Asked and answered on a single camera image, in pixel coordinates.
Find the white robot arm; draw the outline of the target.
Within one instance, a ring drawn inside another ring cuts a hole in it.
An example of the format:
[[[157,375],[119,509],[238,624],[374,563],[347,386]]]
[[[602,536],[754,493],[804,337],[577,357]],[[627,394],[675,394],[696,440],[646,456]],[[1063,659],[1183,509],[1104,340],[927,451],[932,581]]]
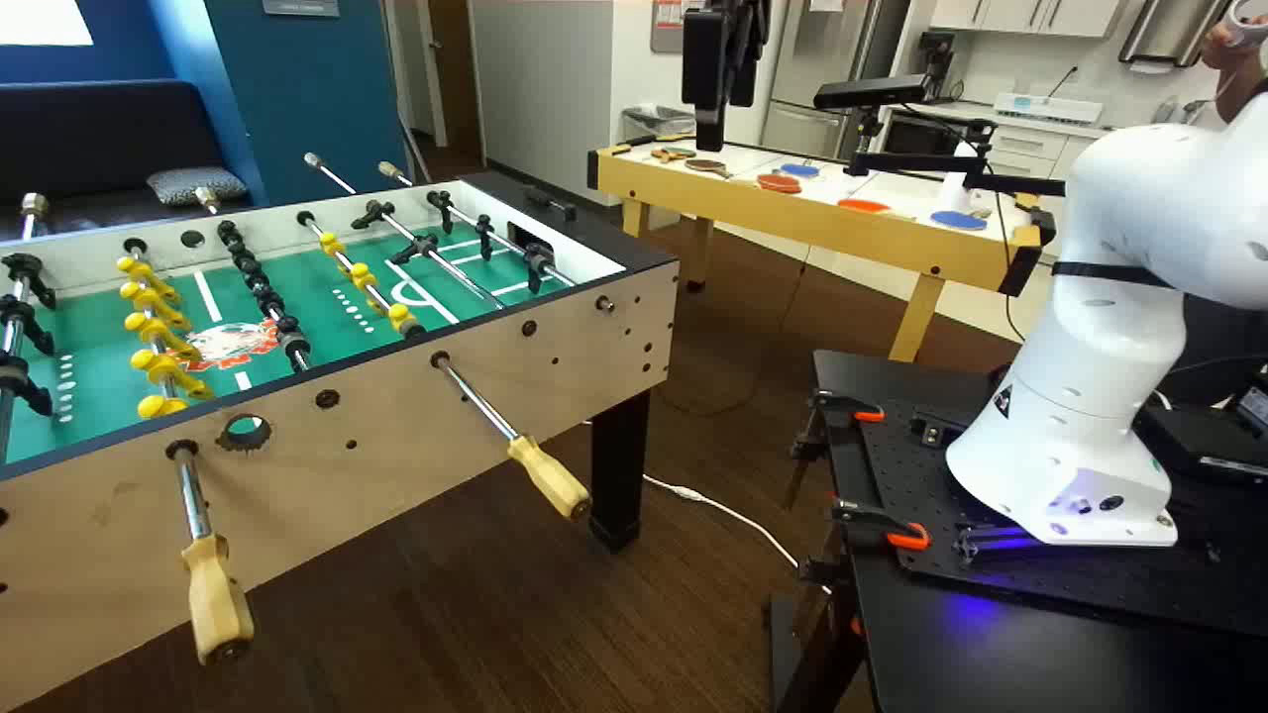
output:
[[[1268,101],[1234,122],[1100,135],[1066,179],[1049,303],[948,472],[1046,548],[1173,548],[1173,484],[1133,422],[1183,303],[1268,305]]]

